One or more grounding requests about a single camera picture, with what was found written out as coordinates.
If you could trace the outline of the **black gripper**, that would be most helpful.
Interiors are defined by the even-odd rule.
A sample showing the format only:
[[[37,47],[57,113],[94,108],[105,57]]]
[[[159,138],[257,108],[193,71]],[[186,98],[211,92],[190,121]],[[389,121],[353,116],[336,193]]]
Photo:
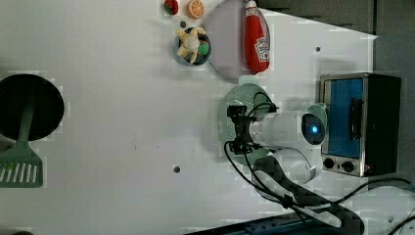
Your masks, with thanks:
[[[231,118],[235,128],[235,138],[231,142],[230,150],[235,155],[251,153],[258,149],[250,135],[250,124],[252,118],[247,115],[246,106],[229,106],[227,116]]]

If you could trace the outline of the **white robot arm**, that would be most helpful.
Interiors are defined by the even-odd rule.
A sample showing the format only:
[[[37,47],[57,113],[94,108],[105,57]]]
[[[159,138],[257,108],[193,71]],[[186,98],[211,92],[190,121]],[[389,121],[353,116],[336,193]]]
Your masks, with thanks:
[[[270,103],[251,110],[230,106],[235,138],[224,143],[227,159],[240,156],[249,168],[245,180],[269,201],[299,215],[322,222],[326,215],[338,222],[331,228],[341,235],[363,235],[365,226],[356,212],[306,187],[323,169],[321,145],[326,126],[310,112],[279,113]]]

